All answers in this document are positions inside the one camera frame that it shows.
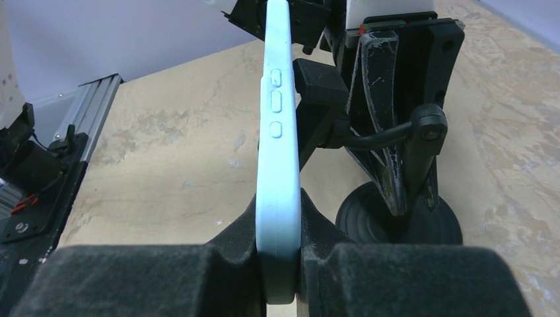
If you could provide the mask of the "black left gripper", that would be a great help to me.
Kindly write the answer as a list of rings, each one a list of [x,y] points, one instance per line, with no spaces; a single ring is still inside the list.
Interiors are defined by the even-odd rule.
[[[223,14],[264,42],[261,148],[381,149],[370,174],[405,215],[398,149],[443,146],[458,22],[420,1],[224,1]]]

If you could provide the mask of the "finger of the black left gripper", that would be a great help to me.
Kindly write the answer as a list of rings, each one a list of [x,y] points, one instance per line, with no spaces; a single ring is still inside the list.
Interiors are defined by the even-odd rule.
[[[423,189],[422,198],[429,211],[436,211],[439,206],[438,194],[438,176],[437,176],[437,158],[434,157],[429,168],[425,187]]]

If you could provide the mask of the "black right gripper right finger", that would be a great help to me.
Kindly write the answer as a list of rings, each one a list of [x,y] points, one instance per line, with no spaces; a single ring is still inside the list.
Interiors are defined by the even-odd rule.
[[[507,263],[469,246],[358,244],[301,194],[299,316],[530,316]]]

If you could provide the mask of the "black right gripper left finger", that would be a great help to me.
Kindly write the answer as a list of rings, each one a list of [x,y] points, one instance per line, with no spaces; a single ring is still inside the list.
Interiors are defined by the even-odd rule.
[[[255,205],[205,244],[58,249],[13,316],[265,316]]]

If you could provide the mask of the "black round base phone stand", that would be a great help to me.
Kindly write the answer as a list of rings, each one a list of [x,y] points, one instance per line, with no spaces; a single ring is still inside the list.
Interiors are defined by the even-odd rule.
[[[416,140],[420,120],[414,119],[387,132],[367,137],[354,135],[349,122],[341,116],[342,100],[349,92],[335,67],[296,59],[293,62],[295,88],[302,96],[297,106],[299,165],[304,166],[317,148],[339,149],[367,154],[389,145],[413,148],[412,162],[432,163],[441,149],[447,127],[437,131],[435,139]],[[421,195],[413,198],[409,211],[393,216],[377,188],[376,181],[353,190],[341,204],[336,227],[360,244],[451,244],[463,243],[460,224],[446,202],[429,211]]]

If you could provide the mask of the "blue case phone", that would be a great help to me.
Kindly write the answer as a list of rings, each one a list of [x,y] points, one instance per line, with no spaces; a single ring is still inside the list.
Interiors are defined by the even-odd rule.
[[[296,90],[288,1],[268,1],[256,183],[256,250],[268,304],[297,292],[301,240]]]

